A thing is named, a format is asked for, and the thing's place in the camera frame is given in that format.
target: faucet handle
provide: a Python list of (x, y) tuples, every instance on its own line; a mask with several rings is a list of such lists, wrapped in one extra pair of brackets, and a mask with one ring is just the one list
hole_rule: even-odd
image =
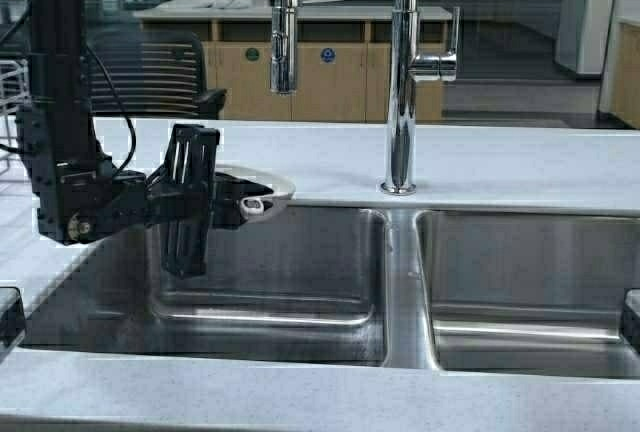
[(440, 78), (443, 82), (453, 82), (458, 78), (458, 50), (460, 49), (460, 20), (462, 9), (453, 9), (453, 22), (451, 23), (451, 43), (449, 50), (440, 57)]

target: black robotic arm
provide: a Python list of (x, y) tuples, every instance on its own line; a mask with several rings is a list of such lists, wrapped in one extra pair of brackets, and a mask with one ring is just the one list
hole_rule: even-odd
[[(216, 174), (220, 134), (178, 125), (150, 177), (119, 171), (93, 126), (84, 0), (32, 0), (32, 103), (17, 114), (21, 158), (40, 198), (38, 228), (61, 244), (89, 243), (133, 225), (162, 224), (163, 263), (176, 276), (204, 273), (210, 227), (245, 222), (241, 200), (266, 186)], [(224, 97), (216, 101), (220, 108)]]

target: blue sticker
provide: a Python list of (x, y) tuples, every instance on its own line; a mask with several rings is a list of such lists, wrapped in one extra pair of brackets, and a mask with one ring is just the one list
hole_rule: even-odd
[(333, 64), (336, 61), (336, 51), (333, 49), (324, 49), (320, 57), (325, 64)]

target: pull-down faucet spout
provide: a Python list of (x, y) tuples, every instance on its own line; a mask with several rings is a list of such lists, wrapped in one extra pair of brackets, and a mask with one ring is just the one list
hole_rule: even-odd
[[(273, 8), (271, 90), (292, 95), (297, 89), (298, 9), (302, 5), (354, 0), (271, 0)], [(452, 26), (452, 49), (444, 55), (420, 54), (418, 0), (395, 0), (392, 13), (391, 84), (387, 126), (387, 172), (382, 190), (415, 192), (416, 82), (456, 80), (460, 9)]]

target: cloth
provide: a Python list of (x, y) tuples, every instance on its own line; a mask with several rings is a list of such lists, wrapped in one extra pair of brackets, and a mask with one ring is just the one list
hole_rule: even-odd
[(188, 9), (248, 9), (251, 0), (171, 0), (158, 6), (162, 10)]

